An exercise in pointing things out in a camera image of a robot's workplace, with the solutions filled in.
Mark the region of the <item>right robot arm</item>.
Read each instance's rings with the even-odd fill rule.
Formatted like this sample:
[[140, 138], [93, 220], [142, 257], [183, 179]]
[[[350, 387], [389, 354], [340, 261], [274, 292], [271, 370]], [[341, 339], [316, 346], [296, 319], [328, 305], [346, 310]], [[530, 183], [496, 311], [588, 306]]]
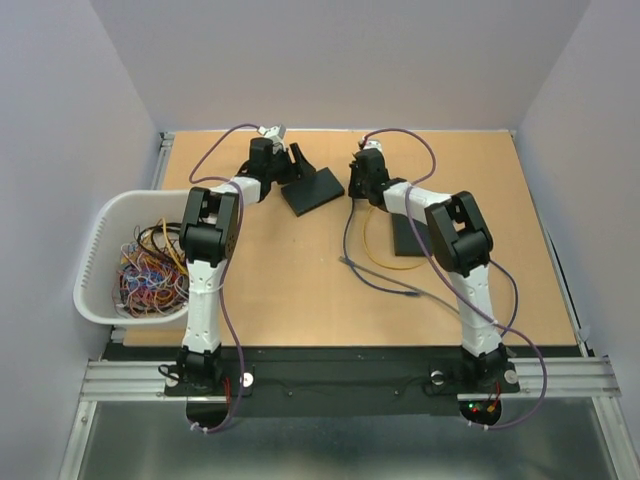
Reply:
[[382, 151], [366, 147], [350, 163], [349, 196], [365, 199], [390, 214], [402, 215], [413, 230], [428, 230], [430, 244], [420, 242], [428, 262], [457, 299], [461, 322], [460, 378], [472, 390], [503, 380], [509, 369], [501, 328], [494, 318], [489, 289], [494, 242], [473, 195], [432, 192], [393, 178]]

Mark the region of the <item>black network switch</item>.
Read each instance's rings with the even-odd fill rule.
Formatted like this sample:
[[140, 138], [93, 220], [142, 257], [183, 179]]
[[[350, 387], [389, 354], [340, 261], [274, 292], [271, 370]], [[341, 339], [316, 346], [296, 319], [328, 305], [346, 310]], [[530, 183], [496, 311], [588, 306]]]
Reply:
[[343, 185], [328, 168], [281, 188], [281, 194], [296, 217], [311, 212], [345, 194]]
[[[432, 243], [425, 224], [415, 221], [416, 229], [428, 253], [432, 253]], [[391, 215], [393, 251], [399, 257], [423, 257], [419, 243], [410, 226], [409, 220], [400, 214]]]

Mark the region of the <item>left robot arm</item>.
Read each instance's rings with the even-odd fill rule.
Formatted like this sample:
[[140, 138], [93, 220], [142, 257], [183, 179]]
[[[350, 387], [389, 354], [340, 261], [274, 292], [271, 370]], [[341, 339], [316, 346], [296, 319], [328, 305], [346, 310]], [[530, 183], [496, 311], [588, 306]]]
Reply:
[[166, 372], [169, 380], [190, 383], [202, 394], [221, 386], [221, 295], [244, 208], [263, 201], [273, 184], [288, 186], [315, 172], [298, 144], [256, 137], [235, 176], [218, 177], [220, 184], [209, 188], [192, 182], [179, 232], [188, 272], [187, 325], [176, 364]]

